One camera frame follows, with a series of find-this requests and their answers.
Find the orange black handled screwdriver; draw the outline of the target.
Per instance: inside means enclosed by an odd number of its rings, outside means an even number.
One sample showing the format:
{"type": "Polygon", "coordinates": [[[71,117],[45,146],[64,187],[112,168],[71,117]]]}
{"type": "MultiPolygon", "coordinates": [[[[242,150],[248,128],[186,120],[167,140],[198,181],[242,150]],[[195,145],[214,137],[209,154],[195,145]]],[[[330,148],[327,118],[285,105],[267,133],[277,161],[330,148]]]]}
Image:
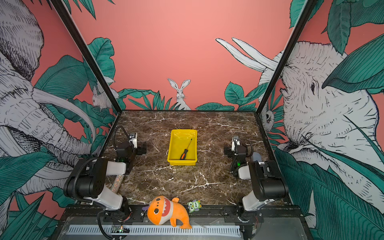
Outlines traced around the orange black handled screwdriver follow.
{"type": "Polygon", "coordinates": [[[189,147],[190,147],[192,141],[193,141],[193,139],[190,140],[188,146],[184,149],[184,152],[183,152],[182,155],[180,156],[180,160],[185,160],[185,159],[186,159],[186,155],[187,155],[187,153],[188,153],[188,151],[189,151],[189,147]]]}

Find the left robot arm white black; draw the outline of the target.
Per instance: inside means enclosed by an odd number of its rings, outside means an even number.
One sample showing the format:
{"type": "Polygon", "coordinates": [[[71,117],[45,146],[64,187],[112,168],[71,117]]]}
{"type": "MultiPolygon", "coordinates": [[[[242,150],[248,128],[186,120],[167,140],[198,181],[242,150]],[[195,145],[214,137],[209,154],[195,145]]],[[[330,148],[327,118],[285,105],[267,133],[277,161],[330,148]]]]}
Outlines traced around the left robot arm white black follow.
{"type": "Polygon", "coordinates": [[[80,202],[97,204],[106,211],[129,215],[132,211],[127,198],[113,192],[105,185],[106,176],[129,175],[136,156],[147,153],[147,143],[127,150],[118,149],[121,162],[93,157],[80,159],[64,185],[64,195],[80,202]]]}

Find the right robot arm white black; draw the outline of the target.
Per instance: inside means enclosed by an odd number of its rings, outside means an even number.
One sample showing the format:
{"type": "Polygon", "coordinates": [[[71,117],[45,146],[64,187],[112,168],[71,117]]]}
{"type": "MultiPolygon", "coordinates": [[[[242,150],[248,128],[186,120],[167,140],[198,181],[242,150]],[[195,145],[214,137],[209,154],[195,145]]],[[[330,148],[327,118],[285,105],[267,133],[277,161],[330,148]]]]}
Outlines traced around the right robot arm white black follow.
{"type": "Polygon", "coordinates": [[[263,162],[259,153],[253,149],[249,151],[247,146],[241,144],[225,147],[224,154],[232,159],[230,173],[235,178],[251,181],[252,189],[241,201],[243,211],[258,211],[288,195],[288,187],[276,162],[263,162]]]}

